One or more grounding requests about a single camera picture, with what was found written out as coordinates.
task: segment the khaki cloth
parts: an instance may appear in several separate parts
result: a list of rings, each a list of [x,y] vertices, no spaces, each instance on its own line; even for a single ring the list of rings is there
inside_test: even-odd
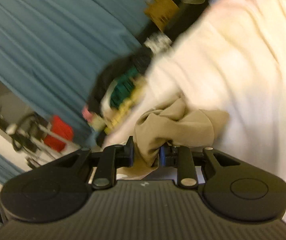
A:
[[[135,156],[131,168],[120,168],[127,179],[142,179],[157,167],[151,167],[160,146],[168,141],[188,147],[211,146],[229,118],[224,111],[190,110],[176,96],[144,113],[134,128]]]

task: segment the silver bolt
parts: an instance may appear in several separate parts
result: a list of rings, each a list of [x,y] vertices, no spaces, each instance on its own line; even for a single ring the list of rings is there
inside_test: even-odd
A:
[[[110,183],[107,178],[98,178],[93,181],[93,184],[97,187],[105,187]]]
[[[185,178],[181,180],[181,184],[186,187],[194,186],[197,183],[195,179]]]

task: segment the beige fabric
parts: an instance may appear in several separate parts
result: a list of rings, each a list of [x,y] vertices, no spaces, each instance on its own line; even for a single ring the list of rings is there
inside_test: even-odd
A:
[[[167,141],[188,147],[210,146],[222,131],[229,115],[220,110],[188,109],[183,98],[175,96],[147,111],[134,128],[135,159],[131,168],[121,168],[118,174],[127,179],[140,179],[151,168],[159,148]]]

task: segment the red bag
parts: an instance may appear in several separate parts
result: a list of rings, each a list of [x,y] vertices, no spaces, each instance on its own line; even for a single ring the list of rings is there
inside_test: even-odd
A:
[[[63,122],[58,115],[53,116],[51,124],[52,124],[51,132],[56,133],[57,135],[63,137],[68,141],[73,140],[74,132],[72,127]],[[47,135],[45,137],[44,144],[51,147],[53,150],[57,152],[61,152],[61,150],[63,150],[66,146],[66,143],[50,135]]]

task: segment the yellow cloth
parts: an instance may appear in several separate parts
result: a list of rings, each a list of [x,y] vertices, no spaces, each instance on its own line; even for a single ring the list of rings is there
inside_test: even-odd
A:
[[[211,146],[226,124],[227,112],[190,110],[183,98],[176,96],[147,111],[134,128],[135,157],[131,168],[120,168],[127,179],[141,179],[156,167],[160,146],[167,141],[188,147]]]

